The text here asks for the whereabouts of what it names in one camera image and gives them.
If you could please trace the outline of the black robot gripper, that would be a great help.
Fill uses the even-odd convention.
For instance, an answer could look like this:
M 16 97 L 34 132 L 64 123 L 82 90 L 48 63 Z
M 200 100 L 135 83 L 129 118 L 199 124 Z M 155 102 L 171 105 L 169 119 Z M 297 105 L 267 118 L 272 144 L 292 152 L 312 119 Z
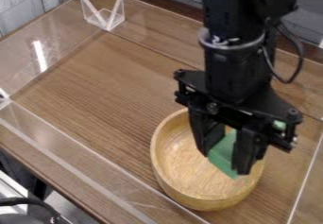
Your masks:
M 175 101 L 187 107 L 196 149 L 204 157 L 224 137 L 224 128 L 233 128 L 232 168 L 248 175 L 253 164 L 275 146 L 292 150 L 295 129 L 301 113 L 275 93 L 271 81 L 284 84 L 297 76 L 283 78 L 275 71 L 276 35 L 281 28 L 261 32 L 243 43 L 213 36 L 207 28 L 197 35 L 204 53 L 201 70 L 179 70 Z

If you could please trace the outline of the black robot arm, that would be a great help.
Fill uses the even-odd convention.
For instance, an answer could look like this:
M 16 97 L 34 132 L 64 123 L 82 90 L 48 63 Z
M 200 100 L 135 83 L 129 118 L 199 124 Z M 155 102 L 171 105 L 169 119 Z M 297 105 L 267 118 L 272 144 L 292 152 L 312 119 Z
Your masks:
M 281 18 L 297 9 L 296 0 L 201 0 L 203 27 L 197 42 L 204 69 L 177 70 L 175 101 L 187 107 L 196 148 L 204 155 L 220 143 L 224 128 L 236 131 L 231 168 L 251 172 L 275 146 L 292 150 L 303 114 L 276 95 L 271 81 L 289 84 L 275 71 L 276 35 L 296 51 L 303 47 Z

